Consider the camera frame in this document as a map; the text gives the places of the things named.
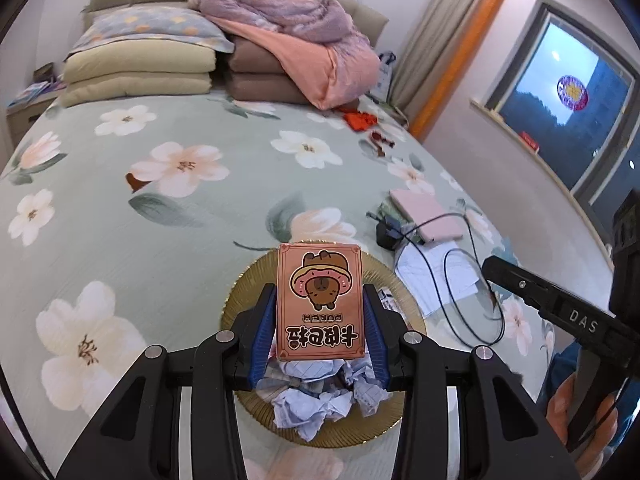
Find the donut illustration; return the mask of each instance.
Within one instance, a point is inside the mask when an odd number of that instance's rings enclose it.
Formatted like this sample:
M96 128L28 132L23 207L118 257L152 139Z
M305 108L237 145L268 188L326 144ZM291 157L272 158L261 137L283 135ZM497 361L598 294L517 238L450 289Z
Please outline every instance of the donut illustration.
M291 290L300 298L309 298L317 311L323 307L333 310L338 296L351 289L351 282L347 259L322 250L305 254L302 266L291 275Z

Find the pink comforter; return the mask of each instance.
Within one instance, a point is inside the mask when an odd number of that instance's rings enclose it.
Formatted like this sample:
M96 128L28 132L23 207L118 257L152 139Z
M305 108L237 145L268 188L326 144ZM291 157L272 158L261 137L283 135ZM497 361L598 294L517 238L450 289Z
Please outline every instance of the pink comforter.
M189 0L189 7L269 50L321 110L359 97L378 79L378 56L336 0Z

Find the hand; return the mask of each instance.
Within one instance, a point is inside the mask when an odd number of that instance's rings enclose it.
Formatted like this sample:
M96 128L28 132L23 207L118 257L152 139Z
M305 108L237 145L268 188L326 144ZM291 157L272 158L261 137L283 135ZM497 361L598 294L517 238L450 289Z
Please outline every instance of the hand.
M560 385L556 394L551 397L546 407L546 420L556 432L563 444L566 445L567 425L569 416L567 409L574 396L575 374L571 374L567 380ZM596 422L599 421L609 411L614 402L614 396L606 397L596 413ZM596 430L591 442L575 462L581 477L591 472L602 460L602 451L618 430L618 410L613 410L607 420Z

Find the nightstand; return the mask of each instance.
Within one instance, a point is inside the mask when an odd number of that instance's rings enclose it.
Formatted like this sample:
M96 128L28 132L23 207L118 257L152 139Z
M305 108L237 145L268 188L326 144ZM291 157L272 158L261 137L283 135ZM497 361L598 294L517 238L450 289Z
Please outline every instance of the nightstand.
M6 122L9 125L9 136L15 147L29 131L33 123L40 117L44 110L62 94L64 90L53 90L39 95L29 103L20 103L6 109Z

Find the silver bolt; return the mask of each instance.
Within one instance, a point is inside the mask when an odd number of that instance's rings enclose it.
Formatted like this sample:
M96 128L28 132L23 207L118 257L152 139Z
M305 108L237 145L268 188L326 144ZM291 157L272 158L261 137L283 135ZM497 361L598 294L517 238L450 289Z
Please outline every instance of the silver bolt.
M420 332L405 332L402 336L405 341L407 341L410 345L416 345L420 341L422 341L422 334Z
M488 346L479 346L478 348L476 348L476 355L486 361L487 359L491 359L494 356L494 351L491 350Z
M162 347L158 345L151 345L146 347L145 357L148 359L155 359L162 355Z
M219 343L228 343L235 337L236 334L234 334L231 330L221 330L216 334L216 341Z

